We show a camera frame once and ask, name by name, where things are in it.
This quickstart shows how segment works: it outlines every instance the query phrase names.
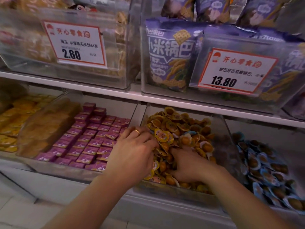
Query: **pile of yellow snacks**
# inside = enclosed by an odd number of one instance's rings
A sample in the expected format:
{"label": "pile of yellow snacks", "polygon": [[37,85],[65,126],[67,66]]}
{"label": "pile of yellow snacks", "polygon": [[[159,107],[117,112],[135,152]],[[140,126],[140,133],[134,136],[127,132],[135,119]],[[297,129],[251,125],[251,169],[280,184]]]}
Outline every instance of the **pile of yellow snacks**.
{"label": "pile of yellow snacks", "polygon": [[30,93],[15,100],[13,107],[0,115],[0,150],[16,152],[16,138],[26,120],[55,98],[56,96]]}
{"label": "pile of yellow snacks", "polygon": [[213,157],[214,147],[211,144],[215,134],[211,133],[210,124],[211,120],[208,118],[201,121],[192,119],[187,113],[179,114],[171,107],[166,107],[164,111],[150,116],[147,120],[147,127],[158,140],[160,149],[156,148],[153,151],[153,169],[144,180],[212,194],[208,186],[201,182],[178,182],[166,172],[177,169],[177,162],[169,152],[170,147],[189,146],[200,156],[216,163],[216,159]]}
{"label": "pile of yellow snacks", "polygon": [[34,158],[46,152],[74,123],[82,110],[79,103],[64,97],[50,103],[24,126],[18,136],[18,156]]}

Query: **store shelf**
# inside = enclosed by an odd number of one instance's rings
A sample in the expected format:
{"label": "store shelf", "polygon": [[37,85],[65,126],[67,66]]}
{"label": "store shelf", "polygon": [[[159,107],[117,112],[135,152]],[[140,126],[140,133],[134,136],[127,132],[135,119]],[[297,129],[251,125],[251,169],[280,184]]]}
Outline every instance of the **store shelf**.
{"label": "store shelf", "polygon": [[39,77],[30,74],[0,71],[0,77],[26,81],[36,84],[44,84],[54,87],[73,89],[83,92],[90,92],[102,94],[107,96],[119,97],[130,100],[137,100],[149,102],[154,104],[162,104],[167,106],[185,108],[196,111],[203,111],[207,113],[221,114],[235,118],[250,119],[254,121],[267,122],[278,125],[285,125],[290,127],[305,128],[305,121],[298,121],[288,116],[283,111],[279,115],[265,114],[255,111],[247,111],[243,109],[230,108],[218,106],[213,104],[200,103],[196,101],[183,100],[179,98],[171,98],[163,93],[163,96],[144,94],[141,92],[141,85],[133,83],[127,91],[122,91],[114,88],[106,88],[101,86],[88,85],[77,82],[70,82],[66,80],[51,79],[46,77]]}

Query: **price label with red border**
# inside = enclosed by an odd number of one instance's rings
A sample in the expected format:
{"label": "price label with red border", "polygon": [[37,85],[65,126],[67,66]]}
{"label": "price label with red border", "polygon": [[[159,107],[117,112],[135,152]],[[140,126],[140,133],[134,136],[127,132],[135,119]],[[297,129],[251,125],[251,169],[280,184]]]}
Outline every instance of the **price label with red border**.
{"label": "price label with red border", "polygon": [[97,26],[42,22],[58,63],[107,68],[104,38]]}
{"label": "price label with red border", "polygon": [[213,48],[198,86],[249,95],[262,84],[277,61],[275,57]]}

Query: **gold ring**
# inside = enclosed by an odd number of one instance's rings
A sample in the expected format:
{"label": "gold ring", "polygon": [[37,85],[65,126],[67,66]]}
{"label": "gold ring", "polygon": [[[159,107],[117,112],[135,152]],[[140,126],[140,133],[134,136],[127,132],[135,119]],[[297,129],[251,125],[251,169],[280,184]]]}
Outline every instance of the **gold ring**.
{"label": "gold ring", "polygon": [[[134,131],[136,131],[139,135],[141,134],[141,133],[140,133],[138,130],[136,130],[136,129],[135,129]],[[139,136],[139,135],[138,135],[138,136]]]}

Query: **white tile floor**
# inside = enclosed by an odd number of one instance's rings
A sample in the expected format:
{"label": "white tile floor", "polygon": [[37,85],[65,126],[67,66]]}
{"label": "white tile floor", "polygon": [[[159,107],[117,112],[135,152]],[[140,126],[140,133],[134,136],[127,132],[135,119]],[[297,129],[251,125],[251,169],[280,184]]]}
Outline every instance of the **white tile floor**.
{"label": "white tile floor", "polygon": [[[35,204],[0,195],[0,229],[40,229],[63,206],[37,201]],[[132,223],[107,218],[101,229],[149,229]]]}

